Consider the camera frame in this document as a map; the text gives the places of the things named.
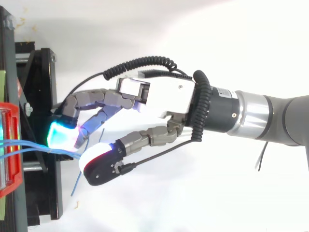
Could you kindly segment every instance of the blue light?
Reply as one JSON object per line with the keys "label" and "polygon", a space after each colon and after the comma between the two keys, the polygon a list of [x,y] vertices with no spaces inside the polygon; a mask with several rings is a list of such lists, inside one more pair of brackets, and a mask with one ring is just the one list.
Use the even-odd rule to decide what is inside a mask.
{"label": "blue light", "polygon": [[73,151],[78,134],[78,127],[70,129],[54,121],[49,128],[47,145],[50,148]]}

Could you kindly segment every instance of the white wall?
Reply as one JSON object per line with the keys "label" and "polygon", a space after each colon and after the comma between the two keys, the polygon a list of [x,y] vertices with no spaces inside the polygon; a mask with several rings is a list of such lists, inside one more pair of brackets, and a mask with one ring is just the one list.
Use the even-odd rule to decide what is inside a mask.
{"label": "white wall", "polygon": [[[187,73],[203,70],[213,86],[277,97],[308,94],[306,0],[0,0],[25,19],[17,41],[57,54],[57,94],[86,77],[146,55],[172,58]],[[102,77],[83,89],[113,87]],[[90,114],[83,114],[85,120]],[[105,141],[165,124],[124,111],[106,124]],[[122,126],[116,124],[122,120]],[[91,137],[97,142],[99,132]],[[32,232],[204,232],[309,230],[305,150],[206,132],[126,176],[91,187],[77,162],[63,162],[64,215]],[[140,160],[166,149],[145,148]]]}

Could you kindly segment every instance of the black cable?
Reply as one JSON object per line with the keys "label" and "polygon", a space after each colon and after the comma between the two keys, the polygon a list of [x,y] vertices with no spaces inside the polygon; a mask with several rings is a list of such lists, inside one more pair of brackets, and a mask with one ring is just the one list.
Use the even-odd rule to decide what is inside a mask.
{"label": "black cable", "polygon": [[179,72],[180,74],[187,76],[187,74],[180,69],[171,69],[170,72]]}
{"label": "black cable", "polygon": [[74,93],[80,86],[82,86],[83,84],[85,84],[87,81],[90,81],[91,79],[103,75],[105,80],[110,80],[111,78],[120,75],[124,72],[136,69],[136,68],[140,68],[140,67],[144,67],[144,66],[149,66],[149,65],[161,65],[166,67],[170,72],[179,72],[183,75],[186,75],[186,73],[184,73],[183,71],[177,69],[177,64],[174,63],[173,60],[166,58],[166,57],[158,57],[158,56],[152,56],[152,57],[142,57],[142,58],[138,58],[138,59],[134,59],[131,61],[128,61],[126,63],[122,63],[119,65],[116,65],[104,72],[99,72],[85,80],[83,80],[81,83],[79,83],[76,87],[74,87],[70,93],[65,97],[65,99],[63,100],[63,102],[61,103],[61,105],[55,110],[54,114],[55,115],[59,115],[62,111],[62,108],[66,102],[66,99],[69,95],[71,95],[72,93]]}
{"label": "black cable", "polygon": [[145,162],[151,161],[151,160],[153,160],[153,159],[155,159],[155,158],[158,158],[158,157],[160,157],[160,156],[162,156],[162,155],[165,155],[166,153],[171,152],[171,151],[173,151],[173,150],[175,150],[175,149],[177,149],[177,148],[179,148],[179,147],[181,147],[181,146],[184,146],[184,145],[186,145],[186,144],[189,144],[189,143],[191,143],[191,142],[194,142],[194,141],[193,141],[193,140],[185,141],[185,142],[183,142],[183,143],[181,143],[181,144],[178,144],[178,145],[176,145],[176,146],[174,146],[174,147],[172,147],[172,148],[170,148],[170,149],[167,149],[167,150],[165,150],[165,151],[162,151],[162,152],[160,152],[160,153],[158,153],[158,154],[156,154],[156,155],[154,155],[154,156],[150,156],[150,157],[148,157],[148,158],[146,158],[146,159],[144,159],[144,160],[141,160],[141,161],[135,163],[135,166],[139,166],[139,165],[141,165],[141,164],[143,164],[143,163],[145,163]]}
{"label": "black cable", "polygon": [[175,64],[173,60],[166,57],[152,56],[133,59],[126,63],[116,65],[104,71],[103,76],[106,80],[110,80],[111,78],[118,76],[124,72],[149,65],[161,65],[166,67],[170,72],[178,71],[182,74],[184,73],[183,71],[177,69],[177,64]]}
{"label": "black cable", "polygon": [[193,74],[193,78],[195,79],[197,83],[197,87],[200,91],[199,97],[197,99],[197,107],[195,111],[195,116],[193,120],[193,130],[192,130],[192,136],[191,139],[183,142],[181,144],[178,144],[170,149],[167,149],[165,151],[162,151],[154,156],[148,157],[144,160],[141,160],[137,163],[128,163],[126,165],[123,165],[120,173],[126,174],[130,171],[132,171],[137,166],[146,163],[148,161],[151,161],[155,158],[158,158],[170,151],[173,151],[183,145],[189,144],[191,142],[202,142],[202,136],[205,126],[206,117],[208,115],[209,106],[210,106],[210,100],[211,100],[211,86],[209,84],[207,76],[200,70],[197,70]]}
{"label": "black cable", "polygon": [[265,153],[265,150],[266,150],[266,147],[268,145],[268,142],[265,143],[264,147],[263,147],[263,150],[260,154],[260,164],[259,164],[259,168],[258,168],[258,172],[261,170],[261,166],[262,166],[262,160],[263,160],[263,156],[264,156],[264,153]]}
{"label": "black cable", "polygon": [[199,96],[197,99],[197,107],[195,109],[193,119],[191,140],[194,140],[196,142],[202,142],[202,136],[206,117],[209,111],[212,90],[207,76],[201,70],[195,71],[193,74],[193,78],[197,83]]}

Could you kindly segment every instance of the metal frame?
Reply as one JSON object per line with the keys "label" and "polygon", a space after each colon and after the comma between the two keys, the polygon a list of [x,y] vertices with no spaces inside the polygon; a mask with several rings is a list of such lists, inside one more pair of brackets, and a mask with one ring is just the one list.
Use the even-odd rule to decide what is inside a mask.
{"label": "metal frame", "polygon": [[[27,116],[25,109],[21,111],[22,137],[46,145],[49,126],[56,118],[51,113],[53,105],[56,104],[54,53],[49,48],[32,51],[24,49],[23,52],[30,55],[27,63],[17,64],[18,78],[25,94],[24,99],[22,96],[20,98],[20,106],[29,103],[33,112]],[[44,155],[43,152],[24,156],[24,163],[39,161],[42,169],[35,171],[36,163],[33,172],[25,172],[28,226],[39,225],[40,215],[50,215],[51,220],[62,216],[60,161],[71,159],[67,156]]]}
{"label": "metal frame", "polygon": [[[4,99],[18,106],[14,31],[4,25],[9,15],[10,13],[0,6],[0,70],[6,71]],[[24,183],[6,196],[5,220],[0,221],[0,231],[28,231]]]}
{"label": "metal frame", "polygon": [[[34,42],[15,43],[14,29],[5,25],[8,15],[0,6],[0,71],[6,71],[4,99],[20,105],[21,138],[46,144],[50,123],[55,119],[51,113],[56,104],[55,54],[49,48],[34,50]],[[16,59],[16,54],[29,56]],[[18,82],[22,91],[18,91]],[[32,106],[32,113],[25,109],[26,103]],[[24,182],[6,196],[0,232],[27,232],[27,226],[40,224],[40,215],[50,215],[51,220],[62,216],[62,160],[72,158],[43,152],[23,156]]]}

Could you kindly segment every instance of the white fingertip cover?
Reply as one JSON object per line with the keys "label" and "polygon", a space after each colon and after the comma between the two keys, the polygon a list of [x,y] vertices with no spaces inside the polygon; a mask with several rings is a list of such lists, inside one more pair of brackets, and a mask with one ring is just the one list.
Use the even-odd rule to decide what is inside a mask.
{"label": "white fingertip cover", "polygon": [[80,157],[78,165],[82,173],[84,173],[85,166],[96,157],[110,151],[112,147],[109,144],[97,143],[91,148],[87,149]]}

